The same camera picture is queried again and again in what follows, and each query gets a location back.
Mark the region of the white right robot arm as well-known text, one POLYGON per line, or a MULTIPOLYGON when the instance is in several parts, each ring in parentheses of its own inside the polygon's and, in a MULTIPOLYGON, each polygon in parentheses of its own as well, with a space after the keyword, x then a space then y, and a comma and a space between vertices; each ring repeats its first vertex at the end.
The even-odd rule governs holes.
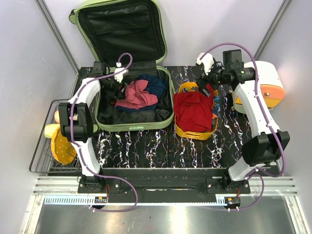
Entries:
POLYGON ((234 193, 243 187, 258 170, 274 161, 284 159, 284 150, 290 141, 287 131, 281 131, 274 121, 261 93, 260 82, 267 78, 277 80, 278 74, 271 63, 256 61, 244 63, 239 46, 223 52, 223 64, 218 66, 210 51, 200 53, 196 64, 203 67, 202 81, 212 88, 229 85, 232 93, 241 101, 251 127, 252 138, 243 144, 241 158, 222 176, 221 187, 226 193, 234 193))

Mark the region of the white orange drawer cabinet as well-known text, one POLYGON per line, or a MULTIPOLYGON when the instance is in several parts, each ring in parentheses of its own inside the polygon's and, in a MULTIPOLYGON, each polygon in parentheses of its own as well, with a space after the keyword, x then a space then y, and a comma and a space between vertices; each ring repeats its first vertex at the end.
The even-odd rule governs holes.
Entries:
MULTIPOLYGON (((266 61, 255 61, 258 69, 258 94, 262 94, 264 101, 269 110, 278 105, 285 97, 285 89, 279 78, 275 66, 266 61)), ((244 68, 254 68, 252 61, 244 64, 244 68)), ((251 97, 255 96, 254 92, 255 81, 247 81, 242 84, 244 90, 251 91, 251 97)), ((233 108, 239 113, 245 114, 242 100, 236 91, 232 92, 233 108)))

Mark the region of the orange plastic basket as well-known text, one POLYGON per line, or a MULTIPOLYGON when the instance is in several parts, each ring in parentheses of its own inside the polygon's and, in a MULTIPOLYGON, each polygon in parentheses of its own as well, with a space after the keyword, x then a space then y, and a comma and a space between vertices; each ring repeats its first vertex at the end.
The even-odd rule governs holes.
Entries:
POLYGON ((210 85, 205 94, 195 82, 180 85, 174 94, 175 132, 179 137, 207 140, 217 129, 218 93, 210 85))

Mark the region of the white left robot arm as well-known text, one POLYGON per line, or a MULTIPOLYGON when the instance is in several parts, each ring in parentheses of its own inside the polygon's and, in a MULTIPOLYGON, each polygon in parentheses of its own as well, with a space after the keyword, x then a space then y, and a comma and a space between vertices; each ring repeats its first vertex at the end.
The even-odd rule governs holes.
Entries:
POLYGON ((105 178, 99 175, 100 164, 92 144, 93 120, 89 111, 90 104, 100 92, 100 80, 114 78, 109 74, 104 62, 95 61, 91 75, 84 78, 75 94, 58 106, 61 134, 75 149, 81 164, 82 175, 79 193, 101 193, 108 189, 105 178))

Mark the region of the colourful patterned shorts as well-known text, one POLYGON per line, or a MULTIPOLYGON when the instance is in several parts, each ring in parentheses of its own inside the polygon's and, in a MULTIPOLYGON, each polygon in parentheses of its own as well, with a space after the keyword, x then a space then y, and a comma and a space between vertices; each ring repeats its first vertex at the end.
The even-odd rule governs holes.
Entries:
POLYGON ((213 119, 219 117, 219 96, 214 96, 213 104, 212 104, 212 113, 213 113, 213 119))

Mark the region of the green hard-shell suitcase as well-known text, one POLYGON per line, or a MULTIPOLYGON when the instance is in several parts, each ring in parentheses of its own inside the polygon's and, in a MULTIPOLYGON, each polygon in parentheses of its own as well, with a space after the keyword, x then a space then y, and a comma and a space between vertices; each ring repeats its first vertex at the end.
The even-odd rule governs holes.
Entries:
POLYGON ((174 118, 174 87, 169 71, 160 63, 167 56, 161 12, 155 0, 88 0, 71 11, 69 21, 75 24, 96 61, 108 71, 116 62, 128 67, 126 84, 140 75, 155 75, 166 84, 166 90, 154 110, 126 112, 118 110, 106 79, 100 80, 95 120, 108 132, 163 129, 174 118))

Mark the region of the navy blue garment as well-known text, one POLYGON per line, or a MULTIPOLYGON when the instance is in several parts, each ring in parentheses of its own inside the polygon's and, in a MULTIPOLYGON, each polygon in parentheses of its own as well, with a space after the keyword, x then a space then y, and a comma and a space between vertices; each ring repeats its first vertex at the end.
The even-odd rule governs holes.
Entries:
MULTIPOLYGON (((147 87, 145 88, 145 91, 149 92, 150 94, 156 95, 158 98, 158 102, 159 102, 160 98, 162 97, 162 95, 167 90, 167 85, 166 85, 164 79, 159 78, 158 76, 155 76, 155 75, 144 74, 144 75, 140 75, 135 81, 138 81, 141 79, 147 80, 149 82, 147 87)), ((140 108, 138 110, 129 109, 129 108, 125 108, 125 107, 116 107, 116 109, 120 110, 120 111, 124 111, 124 112, 130 112, 130 113, 138 112, 138 111, 148 111, 148 110, 153 111, 156 109, 157 104, 154 104, 154 105, 148 106, 148 107, 144 107, 144 108, 140 108)))

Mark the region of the red garment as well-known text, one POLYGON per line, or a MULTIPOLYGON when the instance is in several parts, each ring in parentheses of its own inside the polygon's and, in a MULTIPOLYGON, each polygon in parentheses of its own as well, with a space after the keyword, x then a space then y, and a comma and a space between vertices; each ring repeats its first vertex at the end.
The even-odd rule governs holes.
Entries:
POLYGON ((214 94, 199 91, 174 94, 175 122, 184 131, 208 132, 212 129, 214 94))

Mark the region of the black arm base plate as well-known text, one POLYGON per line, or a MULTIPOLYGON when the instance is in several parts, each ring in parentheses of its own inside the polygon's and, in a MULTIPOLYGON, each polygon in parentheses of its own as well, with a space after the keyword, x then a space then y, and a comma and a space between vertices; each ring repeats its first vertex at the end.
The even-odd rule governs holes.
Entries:
POLYGON ((82 176, 78 184, 78 193, 102 193, 108 191, 116 194, 129 188, 120 179, 130 182, 137 191, 147 190, 191 190, 208 194, 250 194, 249 183, 245 180, 230 182, 227 169, 113 169, 100 171, 106 178, 82 176))

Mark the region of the pink maroon garment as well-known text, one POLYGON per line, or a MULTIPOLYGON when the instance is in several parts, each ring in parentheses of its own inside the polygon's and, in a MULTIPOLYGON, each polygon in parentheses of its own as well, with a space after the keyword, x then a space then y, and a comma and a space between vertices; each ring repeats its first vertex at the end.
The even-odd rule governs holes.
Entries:
POLYGON ((138 110, 140 108, 157 104, 157 96, 145 91, 148 83, 149 82, 147 80, 143 79, 132 81, 125 88, 125 99, 118 100, 115 106, 138 110))

